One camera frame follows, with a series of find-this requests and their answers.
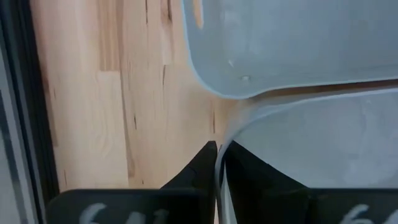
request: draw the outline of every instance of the light blue plastic container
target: light blue plastic container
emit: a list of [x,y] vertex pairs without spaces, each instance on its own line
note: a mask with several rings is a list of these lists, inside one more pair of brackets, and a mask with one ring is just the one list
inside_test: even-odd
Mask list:
[[236,223],[223,156],[236,141],[310,188],[398,188],[398,86],[240,102],[216,162],[222,223]]
[[398,78],[398,1],[182,0],[190,62],[225,98]]

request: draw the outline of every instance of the wood plank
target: wood plank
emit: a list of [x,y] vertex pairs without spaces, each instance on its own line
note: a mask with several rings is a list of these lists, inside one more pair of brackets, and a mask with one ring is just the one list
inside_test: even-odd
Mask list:
[[121,76],[100,71],[96,4],[31,2],[61,190],[128,186]]
[[235,104],[187,65],[180,0],[31,0],[62,190],[157,188]]

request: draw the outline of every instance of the wooden surface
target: wooden surface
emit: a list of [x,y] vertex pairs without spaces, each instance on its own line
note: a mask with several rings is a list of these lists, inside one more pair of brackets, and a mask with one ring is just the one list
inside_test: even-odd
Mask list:
[[235,104],[187,66],[180,0],[31,0],[62,191],[157,188]]

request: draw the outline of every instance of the metal frame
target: metal frame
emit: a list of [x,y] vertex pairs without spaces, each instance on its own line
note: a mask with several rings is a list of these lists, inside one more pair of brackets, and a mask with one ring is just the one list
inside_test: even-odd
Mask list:
[[28,223],[45,223],[45,206],[59,189],[29,1],[0,2],[0,32],[7,159],[18,209]]

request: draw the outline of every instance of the printed number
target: printed number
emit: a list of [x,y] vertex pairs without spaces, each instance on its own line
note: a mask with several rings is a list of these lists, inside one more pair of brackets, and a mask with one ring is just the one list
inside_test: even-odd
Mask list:
[[[369,205],[360,204],[353,207],[347,215],[344,216],[340,224],[374,224],[372,220],[366,218],[356,218],[359,214],[367,212]],[[384,224],[396,224],[398,223],[398,210],[391,214]]]
[[[103,203],[95,203],[84,209],[79,218],[79,224],[98,224],[93,222],[95,216],[104,210],[106,205]],[[154,224],[166,224],[169,211],[160,209],[154,212]],[[140,212],[131,212],[126,224],[145,224],[146,215]]]

